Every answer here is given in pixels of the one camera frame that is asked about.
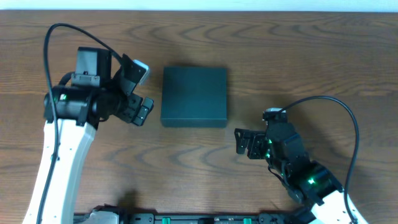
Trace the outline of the dark green box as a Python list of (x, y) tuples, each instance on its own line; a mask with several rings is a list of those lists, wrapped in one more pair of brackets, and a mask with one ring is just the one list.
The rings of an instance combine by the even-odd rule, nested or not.
[(227, 69), (165, 67), (160, 121), (168, 128), (224, 128)]

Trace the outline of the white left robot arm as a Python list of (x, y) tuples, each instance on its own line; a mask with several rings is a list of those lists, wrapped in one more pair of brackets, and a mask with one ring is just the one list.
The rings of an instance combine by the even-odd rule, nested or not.
[(44, 98), (44, 147), (24, 223), (73, 223), (86, 155), (98, 125), (115, 116), (142, 126), (154, 106), (133, 93), (149, 66), (127, 55), (111, 75), (110, 50), (79, 47), (76, 69)]

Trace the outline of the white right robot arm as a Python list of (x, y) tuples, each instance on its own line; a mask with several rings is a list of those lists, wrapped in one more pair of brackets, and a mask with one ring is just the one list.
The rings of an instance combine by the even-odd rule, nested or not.
[(268, 122), (265, 131), (234, 130), (236, 152), (249, 159), (264, 159), (287, 190), (289, 196), (303, 207), (284, 215), (284, 223), (366, 223), (348, 199), (344, 188), (323, 165), (309, 158), (302, 138), (293, 124)]

